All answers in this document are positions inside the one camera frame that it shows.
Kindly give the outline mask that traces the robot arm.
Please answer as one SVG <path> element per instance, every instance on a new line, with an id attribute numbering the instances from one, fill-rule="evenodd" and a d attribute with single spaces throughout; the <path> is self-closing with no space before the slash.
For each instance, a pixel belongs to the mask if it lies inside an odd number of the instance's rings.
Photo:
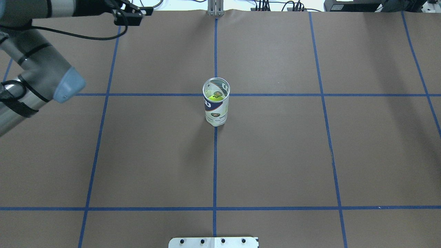
<path id="1" fill-rule="evenodd" d="M 121 4 L 113 0 L 2 0 L 1 49 L 21 68 L 1 83 L 1 135 L 55 100 L 64 103 L 86 81 L 32 25 L 34 19 L 98 16 Z"/>

